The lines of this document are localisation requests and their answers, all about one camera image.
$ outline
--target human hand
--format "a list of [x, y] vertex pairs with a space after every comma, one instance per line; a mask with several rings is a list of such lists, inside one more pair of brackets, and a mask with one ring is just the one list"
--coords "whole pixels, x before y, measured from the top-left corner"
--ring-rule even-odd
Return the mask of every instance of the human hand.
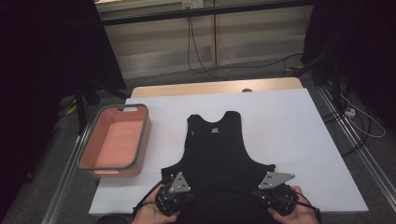
[[[291, 187], [291, 189], [297, 193], [303, 194], [300, 187], [298, 186]], [[298, 198], [300, 203], [308, 203], [304, 197], [299, 196]], [[296, 205], [294, 211], [291, 214], [285, 217], [282, 217], [272, 208], [268, 208], [268, 212], [271, 214], [274, 220], [281, 222], [282, 224], [319, 224], [314, 210], [299, 204]]]
[[160, 190], [160, 187], [161, 186], [156, 188], [143, 202], [144, 205], [139, 209], [131, 224], [166, 224], [177, 220], [180, 212], [176, 212], [172, 216], [167, 217], [158, 210], [155, 204], [155, 196]]

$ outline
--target gray carpet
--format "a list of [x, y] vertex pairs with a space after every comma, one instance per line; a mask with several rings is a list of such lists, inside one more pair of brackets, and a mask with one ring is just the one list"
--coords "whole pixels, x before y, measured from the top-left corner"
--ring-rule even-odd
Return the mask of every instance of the gray carpet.
[[[126, 80], [126, 84], [128, 86], [128, 92], [130, 93], [133, 88], [138, 86], [219, 81], [223, 79], [237, 80], [289, 76], [290, 73], [285, 74], [283, 72], [283, 63], [260, 67], [260, 65], [275, 61], [276, 60], [238, 64], [243, 66], [256, 66], [250, 68], [227, 67], [211, 70], [210, 74], [216, 77], [209, 76], [208, 74], [184, 71], [173, 74], [158, 75], [155, 77], [142, 77]], [[299, 56], [292, 57], [285, 62], [286, 66], [297, 64], [299, 64]], [[331, 111], [320, 97], [318, 87], [313, 85], [310, 74], [308, 73], [302, 76], [301, 81], [303, 82], [303, 85], [308, 88], [320, 115], [325, 116], [329, 114]], [[97, 106], [85, 106], [88, 118], [91, 118], [92, 115], [94, 115], [95, 112], [103, 105], [123, 104], [121, 99], [114, 98], [105, 92], [99, 92], [99, 94], [102, 98], [101, 104]], [[354, 95], [354, 98], [356, 101], [359, 100], [356, 94]], [[60, 107], [67, 105], [69, 101], [70, 98], [63, 99], [60, 102]], [[352, 148], [352, 145], [347, 140], [336, 121], [328, 123], [327, 128], [340, 151], [345, 152]], [[381, 130], [377, 127], [373, 127], [373, 133], [380, 133], [380, 131]], [[389, 130], [387, 131], [387, 135], [383, 138], [368, 138], [365, 145], [370, 148], [370, 151], [375, 156], [375, 159], [383, 168], [384, 172], [391, 180], [394, 181], [396, 180], [396, 133]], [[33, 171], [33, 181], [29, 184], [25, 184], [21, 188], [17, 199], [11, 205], [3, 223], [41, 223], [41, 220], [50, 204], [50, 199], [61, 179], [64, 167], [72, 153], [77, 137], [77, 114], [74, 113], [70, 116], [60, 118], [46, 152], [43, 154], [36, 169]], [[323, 223], [396, 223], [395, 211], [390, 207], [387, 199], [374, 182], [358, 154], [355, 152], [345, 157], [345, 162], [370, 211], [363, 214], [326, 214], [323, 215]], [[96, 190], [97, 181], [98, 180], [96, 178], [76, 169], [56, 223], [95, 223], [98, 217], [90, 216], [88, 214], [88, 210]]]

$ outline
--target tank top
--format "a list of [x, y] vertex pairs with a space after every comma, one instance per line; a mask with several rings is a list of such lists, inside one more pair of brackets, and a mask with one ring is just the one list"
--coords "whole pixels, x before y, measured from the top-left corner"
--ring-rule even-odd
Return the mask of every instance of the tank top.
[[227, 111], [217, 122], [199, 115], [188, 118], [181, 160], [162, 169], [162, 176], [183, 173], [196, 199], [176, 223], [277, 223], [251, 195], [274, 165], [252, 160], [246, 152], [241, 116]]

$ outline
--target white board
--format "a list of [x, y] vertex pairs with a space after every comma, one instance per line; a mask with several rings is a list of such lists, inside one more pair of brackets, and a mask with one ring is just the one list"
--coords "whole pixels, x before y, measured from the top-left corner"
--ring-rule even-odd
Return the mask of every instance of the white board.
[[132, 213], [161, 180], [161, 169], [181, 159], [187, 118], [199, 114], [213, 122], [228, 110], [241, 114], [251, 159], [295, 174], [287, 184], [300, 186], [322, 212], [368, 210], [306, 89], [131, 98], [127, 104], [145, 104], [152, 122], [142, 173], [102, 178], [90, 214]]

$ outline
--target logo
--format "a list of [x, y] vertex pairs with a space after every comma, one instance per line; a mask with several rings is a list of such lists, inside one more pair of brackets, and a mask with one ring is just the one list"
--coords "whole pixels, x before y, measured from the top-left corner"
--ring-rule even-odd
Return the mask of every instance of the logo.
[[219, 128], [214, 128], [214, 129], [212, 129], [212, 133], [220, 133], [220, 132], [219, 132]]

